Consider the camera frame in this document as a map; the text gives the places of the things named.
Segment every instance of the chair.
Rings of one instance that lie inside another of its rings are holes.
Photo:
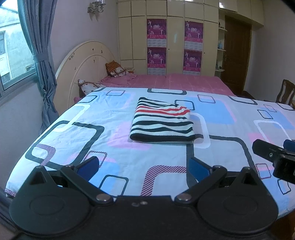
[[[276,103],[288,104],[291,106],[294,95],[295,85],[289,80],[284,79],[280,93],[277,96]]]

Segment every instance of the cream headboard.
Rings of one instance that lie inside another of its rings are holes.
[[[107,62],[113,54],[102,43],[88,41],[75,47],[62,61],[56,72],[57,88],[53,99],[59,115],[74,105],[79,96],[78,79],[99,82],[107,76]]]

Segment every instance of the folded striped garment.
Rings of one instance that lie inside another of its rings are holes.
[[[192,143],[195,134],[190,110],[178,104],[139,98],[130,138],[149,143]]]

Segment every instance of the pink bedsheet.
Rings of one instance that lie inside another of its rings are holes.
[[[186,90],[235,96],[219,77],[193,76],[184,74],[135,75],[122,77],[107,76],[101,80],[106,87],[137,87]]]

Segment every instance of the blue-gray curtain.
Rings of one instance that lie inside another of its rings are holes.
[[[17,0],[20,24],[34,57],[43,94],[40,133],[58,118],[58,112],[53,104],[57,83],[47,56],[56,2],[57,0]]]

